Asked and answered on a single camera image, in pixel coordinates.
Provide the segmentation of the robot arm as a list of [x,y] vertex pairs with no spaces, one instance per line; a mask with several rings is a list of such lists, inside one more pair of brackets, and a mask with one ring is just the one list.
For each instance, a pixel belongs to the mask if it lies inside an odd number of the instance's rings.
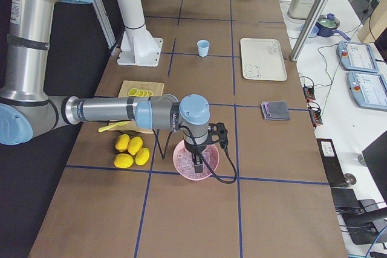
[[211,141],[209,104],[204,97],[77,98],[44,93],[54,5],[59,1],[87,4],[93,0],[12,0],[1,89],[1,143],[25,143],[67,124],[130,120],[143,129],[183,131],[193,168],[201,173],[208,166],[202,152]]

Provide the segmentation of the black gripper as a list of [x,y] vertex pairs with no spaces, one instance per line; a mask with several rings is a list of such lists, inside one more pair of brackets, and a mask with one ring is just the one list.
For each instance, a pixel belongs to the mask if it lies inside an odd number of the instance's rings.
[[194,166],[194,173],[199,174],[203,173],[203,156],[201,154],[202,151],[206,149],[209,145],[207,141],[203,141],[200,143],[199,139],[194,140],[184,140],[185,149],[192,153],[192,162]]

